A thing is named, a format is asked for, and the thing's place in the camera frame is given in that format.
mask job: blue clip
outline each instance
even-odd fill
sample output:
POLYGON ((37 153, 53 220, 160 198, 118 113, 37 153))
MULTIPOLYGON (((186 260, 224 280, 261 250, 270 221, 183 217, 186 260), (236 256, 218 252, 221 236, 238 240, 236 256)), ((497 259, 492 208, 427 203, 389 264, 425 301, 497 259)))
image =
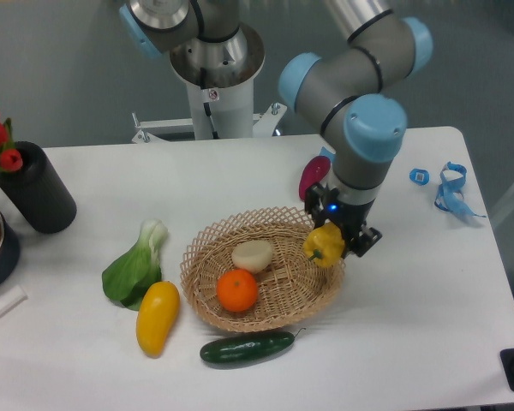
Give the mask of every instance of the blue clip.
POLYGON ((427 183, 430 181, 430 175, 426 170, 413 169, 409 173, 409 179, 415 184, 418 184, 420 186, 426 186, 427 183))
POLYGON ((461 189, 466 183, 466 168, 460 164, 453 164, 448 162, 441 173, 439 174, 439 178, 442 183, 438 186, 438 192, 436 193, 436 200, 434 200, 434 205, 437 206, 442 211, 453 212, 459 216, 475 216, 475 217, 485 217, 479 214, 476 214, 470 207, 468 207, 463 200, 463 192, 461 189), (456 171, 461 176, 448 181, 445 177, 445 171, 451 170, 456 171))

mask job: white table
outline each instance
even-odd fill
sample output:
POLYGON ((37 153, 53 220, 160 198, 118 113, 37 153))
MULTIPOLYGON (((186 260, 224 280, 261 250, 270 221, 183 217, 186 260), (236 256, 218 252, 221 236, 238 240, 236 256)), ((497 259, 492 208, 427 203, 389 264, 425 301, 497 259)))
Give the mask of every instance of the white table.
MULTIPOLYGON (((164 277, 179 284, 186 246, 241 211, 300 206, 315 135, 48 149, 79 207, 57 235, 38 235, 0 195, 22 256, 3 286, 28 295, 0 319, 0 411, 410 410, 514 402, 499 359, 514 348, 514 302, 486 218, 463 223, 433 205, 447 161, 468 168, 465 200, 485 207, 463 136, 411 129, 368 223, 384 237, 347 259, 344 288, 293 349, 237 370, 200 362, 223 334, 183 299, 164 354, 151 360, 136 313, 111 304, 101 271, 136 240, 140 222, 170 229, 164 277), (431 181, 409 180, 413 168, 431 181)), ((300 325, 291 327, 296 331, 300 325)))

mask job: white label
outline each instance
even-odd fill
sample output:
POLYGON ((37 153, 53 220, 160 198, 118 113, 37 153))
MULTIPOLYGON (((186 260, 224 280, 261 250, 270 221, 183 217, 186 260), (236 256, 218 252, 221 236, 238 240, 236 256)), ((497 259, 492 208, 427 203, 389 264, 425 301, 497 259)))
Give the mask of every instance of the white label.
POLYGON ((208 88, 206 90, 202 90, 204 103, 214 103, 219 101, 219 89, 218 88, 208 88))

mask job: black vase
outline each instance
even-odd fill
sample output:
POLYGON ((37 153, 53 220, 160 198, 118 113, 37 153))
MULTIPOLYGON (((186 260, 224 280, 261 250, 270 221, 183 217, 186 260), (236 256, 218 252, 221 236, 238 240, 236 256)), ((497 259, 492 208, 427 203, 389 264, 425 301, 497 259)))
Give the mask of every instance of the black vase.
POLYGON ((75 219, 76 203, 44 150, 28 141, 15 142, 15 148, 23 166, 12 173, 0 172, 0 188, 38 232, 66 229, 75 219))

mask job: cucumber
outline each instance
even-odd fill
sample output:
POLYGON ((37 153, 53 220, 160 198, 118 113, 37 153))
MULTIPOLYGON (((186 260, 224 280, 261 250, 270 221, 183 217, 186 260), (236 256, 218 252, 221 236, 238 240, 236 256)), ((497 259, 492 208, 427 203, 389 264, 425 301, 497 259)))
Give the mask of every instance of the cucumber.
POLYGON ((200 358, 213 365, 245 365, 280 354, 293 344, 288 331, 262 331, 215 340, 200 349, 200 358))

